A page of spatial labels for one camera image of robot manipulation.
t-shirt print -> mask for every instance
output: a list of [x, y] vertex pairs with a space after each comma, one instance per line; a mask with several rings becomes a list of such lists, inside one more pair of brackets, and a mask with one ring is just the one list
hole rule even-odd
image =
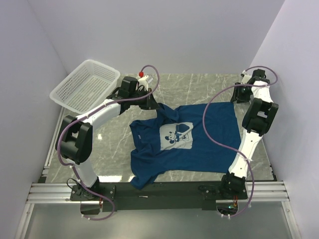
[[170, 123], [162, 125], [159, 128], [160, 149], [191, 149], [193, 144], [193, 137], [191, 135], [192, 129], [192, 122]]

floor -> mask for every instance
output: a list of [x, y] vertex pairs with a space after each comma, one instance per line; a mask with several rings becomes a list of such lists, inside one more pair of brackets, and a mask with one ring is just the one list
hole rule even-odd
[[[221, 89], [240, 81], [241, 77], [235, 74], [161, 74], [159, 88], [154, 93], [154, 97], [157, 102], [164, 103], [173, 109], [180, 105], [202, 104], [207, 103]], [[232, 90], [223, 93], [216, 98], [215, 102], [230, 101], [232, 93]], [[248, 107], [249, 103], [234, 105], [240, 132], [242, 132], [241, 122]], [[66, 115], [76, 116], [64, 110], [63, 117]], [[155, 117], [155, 111], [142, 111], [139, 107], [131, 107], [124, 114], [113, 118], [94, 132], [94, 147], [90, 159], [100, 181], [128, 182], [133, 178], [130, 153], [135, 147], [129, 124], [134, 120]], [[263, 142], [258, 144], [252, 159], [255, 180], [274, 179]], [[214, 181], [220, 180], [222, 175], [222, 173], [179, 170], [168, 171], [158, 176], [156, 181]], [[59, 163], [56, 151], [53, 150], [46, 182], [64, 183], [70, 177], [74, 177], [72, 170]]]

white plastic basket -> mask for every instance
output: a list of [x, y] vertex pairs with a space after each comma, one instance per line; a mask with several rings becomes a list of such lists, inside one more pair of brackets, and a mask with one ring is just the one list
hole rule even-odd
[[96, 107], [116, 87], [120, 72], [98, 61], [86, 60], [50, 93], [57, 104], [78, 114]]

white backdrop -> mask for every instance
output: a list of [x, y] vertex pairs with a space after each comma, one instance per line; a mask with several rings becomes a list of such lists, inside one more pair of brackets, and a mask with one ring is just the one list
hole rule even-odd
[[49, 93], [66, 71], [26, 1], [0, 1], [0, 33], [0, 238], [11, 239], [55, 129]]
[[121, 73], [238, 73], [284, 0], [29, 0], [67, 72], [92, 58]]
[[280, 77], [271, 87], [279, 110], [264, 139], [305, 239], [319, 235], [318, 9], [317, 0], [286, 0], [252, 62]]

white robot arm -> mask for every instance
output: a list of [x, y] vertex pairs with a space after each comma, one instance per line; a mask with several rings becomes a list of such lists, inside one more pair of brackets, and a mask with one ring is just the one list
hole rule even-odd
[[[152, 77], [148, 75], [143, 76], [138, 80], [133, 77], [124, 77], [121, 86], [114, 89], [113, 93], [100, 105], [83, 115], [79, 115], [77, 117], [65, 117], [63, 119], [59, 135], [72, 121], [88, 115], [101, 105], [105, 105], [106, 103], [115, 100], [137, 98], [146, 95], [149, 91], [151, 91], [148, 85], [151, 80]], [[82, 122], [72, 126], [63, 137], [61, 144], [62, 156], [66, 158], [68, 163], [72, 163], [74, 165], [82, 182], [92, 191], [98, 191], [99, 187], [99, 178], [95, 174], [89, 159], [92, 152], [93, 131], [98, 129], [110, 119], [119, 116], [131, 105], [139, 106], [143, 110], [155, 110], [158, 108], [158, 104], [153, 98], [153, 95], [138, 101], [111, 104]]]
[[[242, 82], [236, 84], [250, 84], [254, 86], [269, 84], [265, 71], [260, 69], [255, 70], [253, 75], [247, 75], [245, 72], [242, 76]], [[259, 141], [268, 132], [278, 110], [278, 105], [270, 97], [269, 86], [236, 87], [231, 101], [236, 101], [237, 103], [249, 102], [251, 95], [253, 95], [253, 100], [242, 122], [244, 129], [239, 146], [239, 151], [248, 160], [251, 160]], [[247, 170], [248, 165], [246, 160], [241, 154], [237, 153], [234, 162], [222, 179], [222, 190], [231, 195], [235, 195], [236, 192], [242, 190], [245, 187]]]

